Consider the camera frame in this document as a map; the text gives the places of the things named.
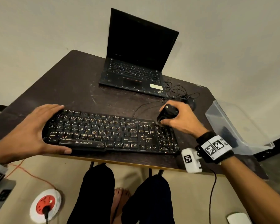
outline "space bar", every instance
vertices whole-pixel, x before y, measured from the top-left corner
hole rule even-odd
[[[71,139],[71,138],[61,139],[59,141],[59,145],[64,145],[69,147],[105,148],[104,142]]]

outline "round extension board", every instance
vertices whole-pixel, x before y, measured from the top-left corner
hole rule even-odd
[[[45,206],[50,207],[48,221],[50,221],[58,212],[61,205],[61,195],[55,189],[48,189],[39,194],[30,207],[30,218],[35,223],[45,223],[45,215],[42,209]]]

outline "hand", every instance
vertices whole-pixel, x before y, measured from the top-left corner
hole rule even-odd
[[[173,119],[163,119],[161,121],[162,125],[168,125],[181,132],[191,134],[195,138],[199,138],[200,136],[208,132],[208,130],[199,122],[188,104],[171,100],[167,101],[166,104],[170,104],[176,107],[179,113],[177,117]]]
[[[49,145],[42,139],[42,129],[46,122],[63,105],[42,105],[34,109],[19,125],[0,140],[0,164],[25,159],[41,154],[70,154],[65,146]]]

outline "laptop screen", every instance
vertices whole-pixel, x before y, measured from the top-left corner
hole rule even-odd
[[[107,57],[162,71],[178,34],[112,8]]]

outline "laptop touchpad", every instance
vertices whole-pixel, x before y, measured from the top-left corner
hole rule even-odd
[[[130,89],[143,90],[141,81],[128,79],[125,77],[123,77],[122,86]]]

